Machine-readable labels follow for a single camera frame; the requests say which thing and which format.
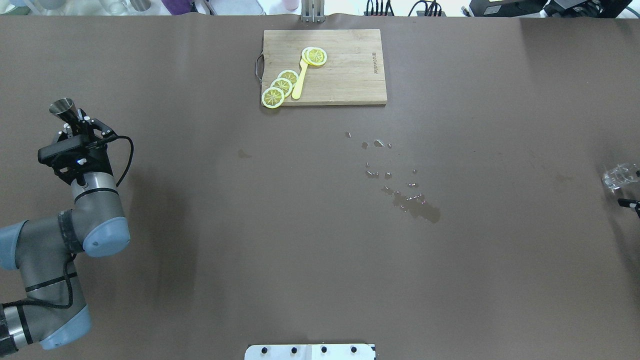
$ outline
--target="cutting board handle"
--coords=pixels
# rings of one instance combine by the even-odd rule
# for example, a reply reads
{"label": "cutting board handle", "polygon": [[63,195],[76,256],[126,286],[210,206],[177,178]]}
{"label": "cutting board handle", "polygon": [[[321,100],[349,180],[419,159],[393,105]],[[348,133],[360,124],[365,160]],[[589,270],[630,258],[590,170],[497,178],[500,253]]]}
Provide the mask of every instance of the cutting board handle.
{"label": "cutting board handle", "polygon": [[[260,70],[260,59],[262,59],[262,70]],[[255,77],[260,81],[260,85],[262,85],[262,75],[264,75],[264,49],[260,50],[258,58],[255,59]]]}

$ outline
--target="purple object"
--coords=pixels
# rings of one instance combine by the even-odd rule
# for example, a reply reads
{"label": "purple object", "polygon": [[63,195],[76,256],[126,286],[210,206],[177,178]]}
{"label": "purple object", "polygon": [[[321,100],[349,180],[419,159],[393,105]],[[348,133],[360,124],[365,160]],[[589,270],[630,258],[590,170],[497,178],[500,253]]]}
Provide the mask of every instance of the purple object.
{"label": "purple object", "polygon": [[162,4],[171,15],[182,15],[191,11],[189,0],[162,0]]}

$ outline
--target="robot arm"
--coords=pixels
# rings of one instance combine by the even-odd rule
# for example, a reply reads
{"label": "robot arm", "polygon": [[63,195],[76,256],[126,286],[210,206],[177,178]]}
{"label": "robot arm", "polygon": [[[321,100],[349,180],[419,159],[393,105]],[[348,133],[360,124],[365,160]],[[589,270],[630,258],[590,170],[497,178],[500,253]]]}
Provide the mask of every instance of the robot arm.
{"label": "robot arm", "polygon": [[0,310],[0,357],[34,342],[49,350],[85,335],[91,318],[73,259],[79,252],[113,255],[129,244],[106,154],[106,144],[122,137],[77,111],[70,99],[56,101],[50,111],[67,131],[40,149],[38,159],[71,185],[75,209],[0,229],[1,265],[20,270],[27,293]]}

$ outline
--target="knife handle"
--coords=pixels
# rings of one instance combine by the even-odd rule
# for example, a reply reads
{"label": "knife handle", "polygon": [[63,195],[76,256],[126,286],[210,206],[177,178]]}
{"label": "knife handle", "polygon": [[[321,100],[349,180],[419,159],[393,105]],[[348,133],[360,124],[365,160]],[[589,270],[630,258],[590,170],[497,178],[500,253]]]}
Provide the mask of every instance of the knife handle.
{"label": "knife handle", "polygon": [[298,81],[295,86],[293,86],[293,92],[291,93],[293,99],[298,100],[300,95],[302,95],[302,86],[305,82],[305,74],[307,73],[308,66],[309,64],[307,64],[305,60],[300,59],[300,76],[298,76]]}

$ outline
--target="metal ring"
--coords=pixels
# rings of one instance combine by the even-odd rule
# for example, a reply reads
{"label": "metal ring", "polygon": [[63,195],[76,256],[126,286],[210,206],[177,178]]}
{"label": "metal ring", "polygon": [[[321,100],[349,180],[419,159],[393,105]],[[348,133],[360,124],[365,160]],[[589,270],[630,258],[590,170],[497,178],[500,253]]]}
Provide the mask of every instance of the metal ring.
{"label": "metal ring", "polygon": [[[262,58],[262,74],[258,75],[258,67],[260,63],[260,58]],[[264,75],[264,49],[260,50],[260,54],[258,58],[255,59],[255,77],[260,81],[260,85],[262,85],[262,75]]]}

